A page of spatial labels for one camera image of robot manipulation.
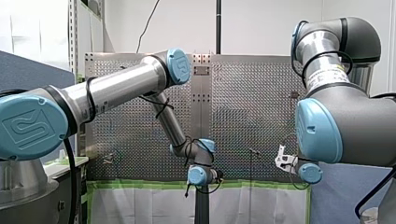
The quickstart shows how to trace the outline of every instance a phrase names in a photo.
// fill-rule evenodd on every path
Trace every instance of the metal pegboard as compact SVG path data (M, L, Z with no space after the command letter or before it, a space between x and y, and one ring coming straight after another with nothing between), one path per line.
M283 137L294 131L295 105L304 95L290 57L213 55L211 61L209 136L218 148L216 166L228 178L289 181L275 157ZM261 157L251 160L250 148ZM296 148L290 138L287 153Z
M86 54L86 75L103 76L137 64L144 54ZM216 141L216 167L227 179L289 181L275 167L282 138L293 132L294 107L304 95L289 57L194 54L191 81L166 91L185 134ZM134 99L87 125L89 179L185 180L183 159L169 141L151 105ZM296 149L288 141L287 152ZM249 149L262 155L250 163Z
M144 54L86 54L86 76L104 76L139 63ZM186 135L191 134L191 84L165 91ZM120 105L86 126L88 178L180 180L184 160L169 152L169 140L152 111L141 99Z

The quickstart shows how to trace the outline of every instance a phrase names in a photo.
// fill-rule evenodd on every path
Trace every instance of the silver cylinder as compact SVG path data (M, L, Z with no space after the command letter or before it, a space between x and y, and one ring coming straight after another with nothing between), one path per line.
M112 75L92 80L90 89L96 106L96 114L102 114L118 105L150 91L166 88L166 72L154 57L145 57L137 66ZM58 90L69 105L77 124L90 119L90 104L86 82Z
M348 75L350 82L355 83L365 90L370 92L374 63L354 63L351 73Z
M304 37L297 46L296 58L305 66L317 54L338 50L337 36L327 31L316 31ZM336 53L324 54L316 58L303 74L308 92L322 85L334 82L349 82Z
M40 160L0 161L0 204L35 195L47 185L48 178Z
M150 99L150 101L159 103L159 105L152 104L156 114L163 110L163 112L161 112L159 115L158 120L163 126L163 130L165 131L168 139L171 141L172 146L181 146L186 141L186 136L183 133L183 129L181 128L173 109L169 106L166 106L165 109L163 109L167 100L165 93L161 92L160 94L151 95L148 97L148 99Z

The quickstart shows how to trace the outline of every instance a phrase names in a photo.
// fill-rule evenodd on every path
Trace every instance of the blue joint cap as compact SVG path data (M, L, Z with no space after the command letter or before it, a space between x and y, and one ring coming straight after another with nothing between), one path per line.
M341 160L341 134L326 106L313 98L300 101L295 123L300 150L308 159L327 163Z
M210 139L201 138L200 142L198 142L198 146L203 148L203 149L205 149L205 150L209 150L211 153L215 153L216 152L215 142L210 140Z
M181 49L169 49L167 53L169 75L176 85L182 85L190 80L191 64L187 55Z
M298 170L300 178L309 184L317 184L323 177L323 172L314 163L306 163Z
M188 173L189 183L195 186L206 185L207 175L204 168L200 166L193 166L189 169Z
M0 159L28 161L55 150L67 134L67 118L52 101L18 94L0 98Z

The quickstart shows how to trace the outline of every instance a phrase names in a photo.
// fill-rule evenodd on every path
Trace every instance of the black stand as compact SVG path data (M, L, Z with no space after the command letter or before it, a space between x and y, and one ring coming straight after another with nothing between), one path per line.
M209 192L209 186L201 188L202 192ZM195 191L195 220L194 224L209 224L209 195Z
M216 5L216 54L221 54L221 0Z

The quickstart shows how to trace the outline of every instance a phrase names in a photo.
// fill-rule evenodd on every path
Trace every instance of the green floor edge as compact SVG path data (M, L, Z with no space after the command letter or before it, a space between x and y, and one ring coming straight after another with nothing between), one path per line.
M252 181L249 180L227 180L221 184L221 189L230 188L242 188L250 187L253 188L264 188L264 189L289 189L298 190L292 184L289 183L277 183L270 181ZM88 181L87 182L87 195L83 196L84 201L88 201L88 224L91 224L91 210L92 210L92 197L93 193L97 189L186 189L186 181L172 181L172 182L159 182L159 181L146 181L146 180L128 180L128 179L117 179L117 180L99 180L99 181ZM311 188L309 187L306 193L306 213L305 220L306 224L309 224L311 214Z

